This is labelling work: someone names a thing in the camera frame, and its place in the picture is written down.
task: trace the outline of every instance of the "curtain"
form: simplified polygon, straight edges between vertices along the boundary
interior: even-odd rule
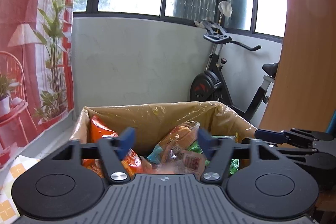
[[[0,0],[0,167],[74,108],[73,0]]]

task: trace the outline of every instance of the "ribbed surface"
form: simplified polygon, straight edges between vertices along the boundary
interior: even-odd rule
[[[16,224],[42,223],[22,217]],[[88,212],[61,224],[266,224],[233,207],[218,186],[199,183],[193,175],[136,175],[111,186]],[[312,224],[302,217],[281,224]]]

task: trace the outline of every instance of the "wooden panel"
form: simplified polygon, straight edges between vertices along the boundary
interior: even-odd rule
[[[336,109],[336,0],[288,0],[286,31],[260,128],[325,131]]]

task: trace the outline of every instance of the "red chair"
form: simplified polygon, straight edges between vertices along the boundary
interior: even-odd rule
[[[28,111],[25,77],[19,60],[9,52],[0,51],[0,75],[7,75],[20,83],[10,94],[10,112],[0,117],[0,144],[3,149],[16,142],[24,147],[39,134]]]

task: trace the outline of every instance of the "green snack bag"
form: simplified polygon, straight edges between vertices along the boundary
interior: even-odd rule
[[[218,139],[231,138],[234,141],[236,141],[236,137],[235,136],[212,136],[212,137],[213,138],[218,138]],[[199,154],[203,154],[203,151],[200,148],[200,146],[198,145],[197,140],[194,141],[194,143],[191,146],[189,146],[188,151],[192,151],[192,152],[196,152],[196,153],[199,153]],[[209,163],[210,163],[210,161],[206,160],[205,161],[205,166],[208,166]],[[238,168],[239,168],[239,160],[231,160],[231,165],[230,165],[230,169],[229,169],[230,174],[234,174],[235,172],[237,172]]]

